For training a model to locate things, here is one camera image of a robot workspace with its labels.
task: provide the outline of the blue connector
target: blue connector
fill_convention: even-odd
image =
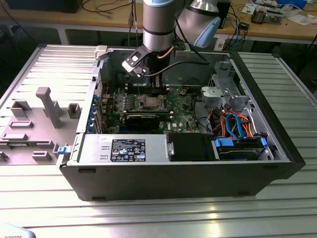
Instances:
[[[90,119],[95,118],[95,114],[93,112],[89,112],[89,118]]]
[[[216,147],[225,146],[225,147],[233,147],[234,143],[233,140],[230,138],[217,138],[214,141]]]
[[[93,95],[93,103],[99,102],[99,97],[97,95]]]
[[[57,150],[59,155],[68,155],[71,152],[71,146],[60,146]]]
[[[89,124],[86,126],[86,131],[87,132],[92,132],[93,131],[92,127]]]
[[[95,107],[92,107],[92,106],[90,107],[90,111],[91,111],[91,112],[94,113],[96,110],[97,110],[97,109],[96,109]]]

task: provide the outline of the blue tab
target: blue tab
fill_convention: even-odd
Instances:
[[[220,140],[218,138],[214,141],[214,143],[216,144],[216,147],[221,146]]]
[[[219,138],[222,146],[234,146],[233,140],[230,138]]]
[[[60,147],[58,148],[58,150],[57,150],[57,153],[58,153],[59,155],[65,155],[65,154],[66,154],[66,150],[67,150],[67,148],[66,148],[65,146],[60,146]]]
[[[265,138],[261,138],[261,142],[262,142],[262,145],[263,145],[264,147],[267,146],[267,142],[266,142],[266,139],[265,139]]]
[[[230,138],[217,138],[214,143],[216,144],[216,147],[220,146],[226,146],[226,147],[233,147],[234,143],[233,140]]]

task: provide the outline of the aluminum profile table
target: aluminum profile table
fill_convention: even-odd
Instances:
[[[18,82],[25,82],[45,52],[37,49],[9,90],[21,87]],[[290,179],[273,182],[255,197],[84,202],[55,165],[0,166],[1,220],[26,227],[38,238],[316,237],[316,102],[281,59],[251,53],[240,56],[307,163]],[[92,67],[91,62],[73,64],[79,70],[80,64]],[[37,84],[46,86],[45,80],[37,80]],[[1,103],[6,97],[11,96],[4,95]],[[292,98],[305,106],[295,107]]]

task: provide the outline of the metal bracket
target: metal bracket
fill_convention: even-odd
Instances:
[[[147,49],[144,45],[138,47],[125,61],[122,63],[122,66],[126,71],[135,72],[138,77],[141,77],[142,73],[145,73],[145,66],[142,64],[142,60],[148,55],[152,53],[149,49]]]

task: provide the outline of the motherboard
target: motherboard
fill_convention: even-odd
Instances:
[[[199,133],[193,113],[195,95],[184,87],[171,87],[155,96],[118,88],[103,96],[105,133]]]

